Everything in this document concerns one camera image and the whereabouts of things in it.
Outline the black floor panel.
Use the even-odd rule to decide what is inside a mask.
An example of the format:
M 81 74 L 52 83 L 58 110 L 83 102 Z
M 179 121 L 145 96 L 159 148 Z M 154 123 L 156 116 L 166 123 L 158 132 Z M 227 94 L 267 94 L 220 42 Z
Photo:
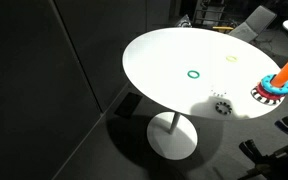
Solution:
M 115 114 L 124 118 L 130 118 L 141 99 L 141 95 L 129 92 L 115 110 Z

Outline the orange yellow bar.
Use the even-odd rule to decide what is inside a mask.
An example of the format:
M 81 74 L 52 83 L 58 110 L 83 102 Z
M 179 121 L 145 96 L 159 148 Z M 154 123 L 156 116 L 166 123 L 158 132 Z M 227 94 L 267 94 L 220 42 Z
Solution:
M 228 27 L 228 26 L 213 26 L 212 28 L 216 30 L 233 30 L 234 29 L 233 27 Z

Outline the grey folding chair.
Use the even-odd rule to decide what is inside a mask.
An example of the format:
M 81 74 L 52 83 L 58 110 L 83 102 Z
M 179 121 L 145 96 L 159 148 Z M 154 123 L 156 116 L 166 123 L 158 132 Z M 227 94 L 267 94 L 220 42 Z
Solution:
M 229 32 L 229 35 L 245 42 L 255 40 L 277 17 L 277 15 L 266 8 L 258 6 L 248 18 Z

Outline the white table pedestal base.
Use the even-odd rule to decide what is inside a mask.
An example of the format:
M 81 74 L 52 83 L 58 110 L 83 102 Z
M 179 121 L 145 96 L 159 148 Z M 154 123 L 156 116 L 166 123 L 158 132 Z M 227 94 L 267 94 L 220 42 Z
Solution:
M 147 139 L 158 155 L 169 160 L 187 158 L 198 144 L 195 127 L 178 112 L 162 112 L 154 116 L 147 126 Z

